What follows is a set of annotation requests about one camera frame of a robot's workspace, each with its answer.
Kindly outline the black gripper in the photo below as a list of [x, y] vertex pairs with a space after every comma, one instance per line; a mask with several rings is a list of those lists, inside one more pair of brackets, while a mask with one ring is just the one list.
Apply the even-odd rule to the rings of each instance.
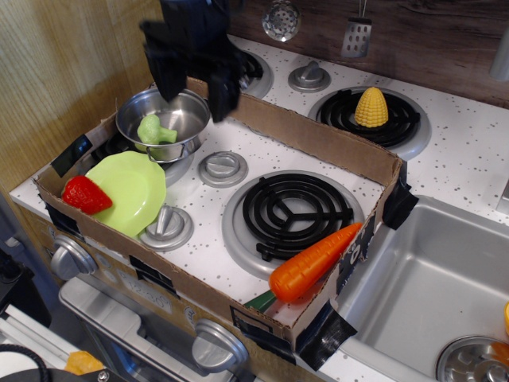
[[162, 98], [182, 92], [187, 76], [208, 79], [208, 106], [214, 123], [224, 120], [239, 102], [239, 78], [245, 59], [224, 29], [194, 28], [163, 21], [143, 21], [144, 50], [150, 73]]

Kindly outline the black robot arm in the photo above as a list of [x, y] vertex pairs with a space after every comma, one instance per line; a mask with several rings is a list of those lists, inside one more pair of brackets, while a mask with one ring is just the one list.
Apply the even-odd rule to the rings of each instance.
[[234, 111], [244, 74], [243, 53], [227, 36], [228, 1], [161, 1], [161, 21], [145, 20], [144, 51], [150, 73], [163, 99], [170, 101], [187, 87], [187, 78], [208, 86], [214, 122]]

